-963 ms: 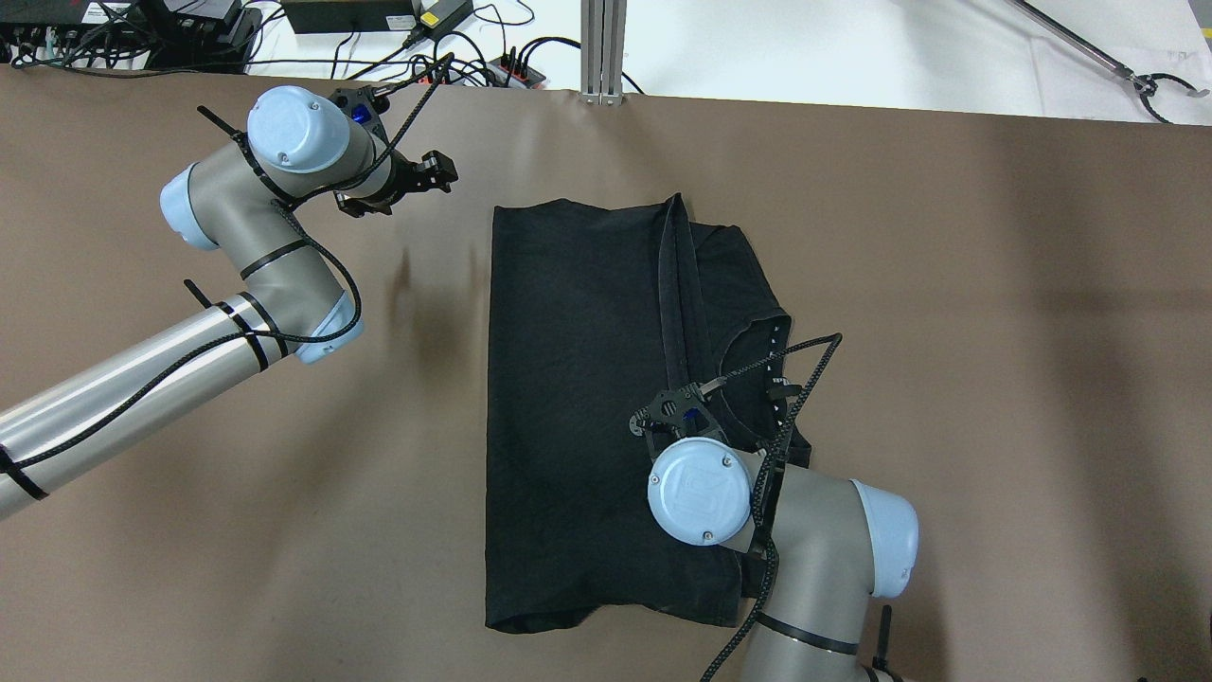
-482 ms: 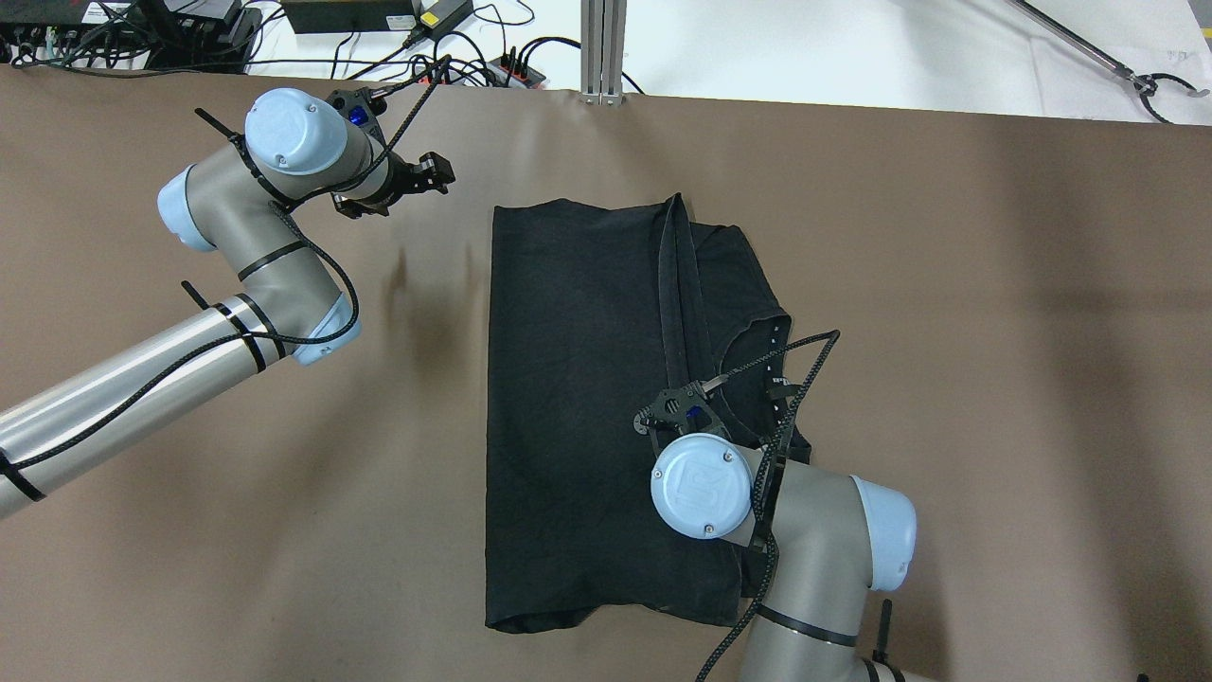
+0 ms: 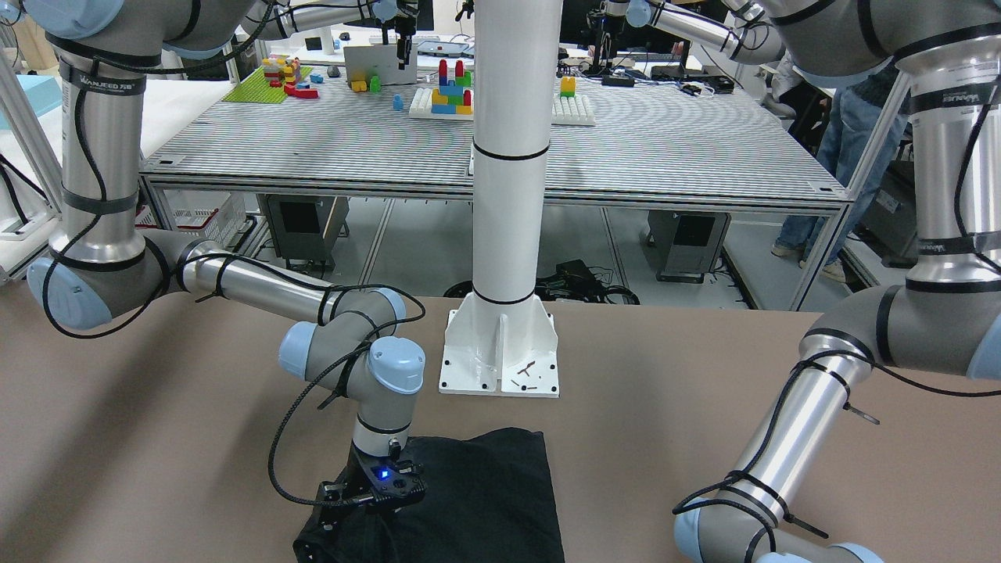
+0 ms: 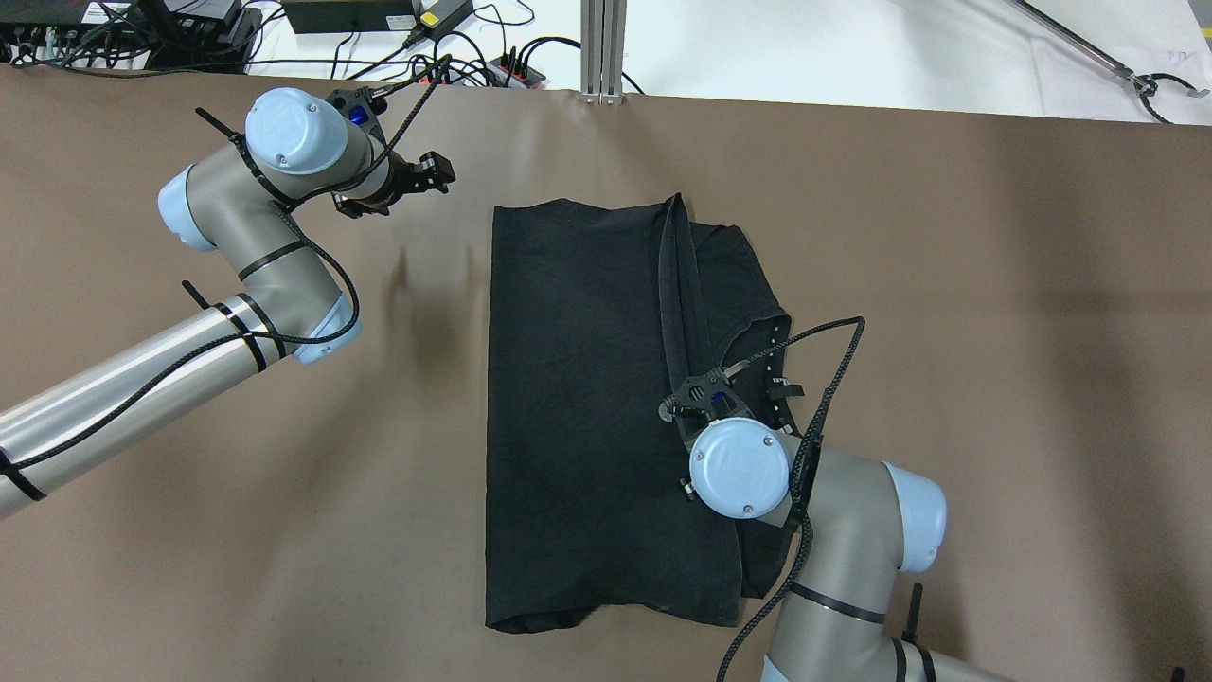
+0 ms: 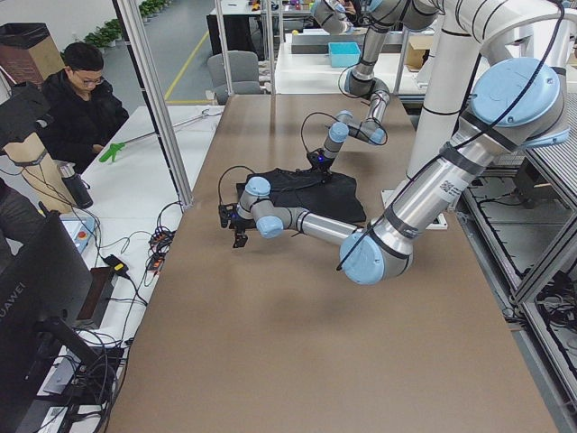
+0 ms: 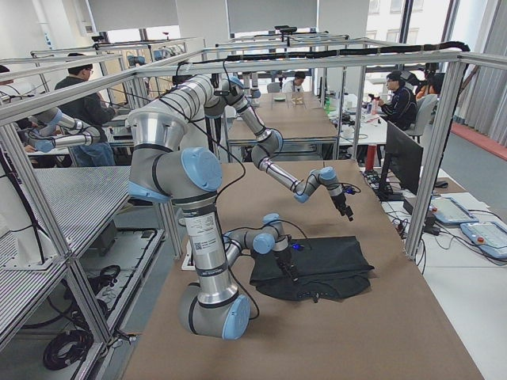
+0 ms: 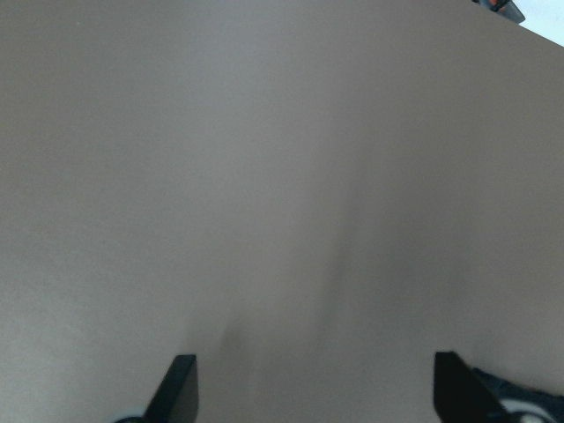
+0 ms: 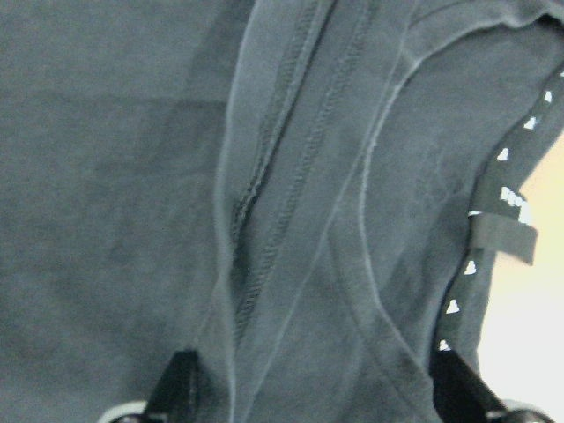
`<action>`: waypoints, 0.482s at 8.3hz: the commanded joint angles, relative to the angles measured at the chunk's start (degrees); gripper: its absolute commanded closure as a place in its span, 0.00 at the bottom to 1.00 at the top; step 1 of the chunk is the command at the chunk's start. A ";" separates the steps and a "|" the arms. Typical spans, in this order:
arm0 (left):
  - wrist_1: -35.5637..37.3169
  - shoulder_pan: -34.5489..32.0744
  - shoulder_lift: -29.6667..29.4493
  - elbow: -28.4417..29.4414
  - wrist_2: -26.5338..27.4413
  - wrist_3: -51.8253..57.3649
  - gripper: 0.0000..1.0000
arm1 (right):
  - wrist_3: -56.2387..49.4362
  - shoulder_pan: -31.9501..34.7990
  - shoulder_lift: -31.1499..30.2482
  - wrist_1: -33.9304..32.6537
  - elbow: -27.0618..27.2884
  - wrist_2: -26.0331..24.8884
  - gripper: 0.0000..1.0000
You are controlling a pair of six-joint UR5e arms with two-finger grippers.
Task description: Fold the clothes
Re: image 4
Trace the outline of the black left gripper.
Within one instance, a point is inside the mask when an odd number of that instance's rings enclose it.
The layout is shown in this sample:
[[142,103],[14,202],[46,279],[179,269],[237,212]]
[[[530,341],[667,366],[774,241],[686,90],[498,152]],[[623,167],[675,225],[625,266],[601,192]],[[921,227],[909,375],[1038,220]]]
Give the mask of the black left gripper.
[[404,194],[412,191],[413,187],[416,193],[447,194],[454,180],[454,167],[438,151],[424,153],[417,164],[389,156],[351,194],[333,193],[333,204],[339,213],[350,219],[359,219],[368,213],[389,214],[390,207]]

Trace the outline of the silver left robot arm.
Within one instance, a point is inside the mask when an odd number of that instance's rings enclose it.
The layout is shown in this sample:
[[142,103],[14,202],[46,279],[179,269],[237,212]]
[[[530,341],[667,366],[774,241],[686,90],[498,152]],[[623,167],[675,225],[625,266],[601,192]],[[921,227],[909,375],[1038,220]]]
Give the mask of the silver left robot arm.
[[355,340],[358,291],[295,212],[335,197],[349,217],[388,214],[410,195],[447,191],[454,170],[446,156],[400,155],[421,107],[394,133],[381,128],[381,107],[365,91],[273,88],[239,128],[201,111],[222,134],[221,150],[168,180],[158,210],[181,243],[229,268],[233,290],[187,290],[193,311],[181,322],[4,409],[2,517],[278,362],[315,363]]

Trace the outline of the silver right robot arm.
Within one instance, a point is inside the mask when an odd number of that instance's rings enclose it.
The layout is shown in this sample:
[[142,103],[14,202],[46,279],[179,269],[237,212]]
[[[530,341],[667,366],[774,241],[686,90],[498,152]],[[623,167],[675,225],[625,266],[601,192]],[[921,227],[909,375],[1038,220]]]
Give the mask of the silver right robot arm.
[[1210,465],[1137,420],[921,476],[827,452],[764,681],[1207,681]]

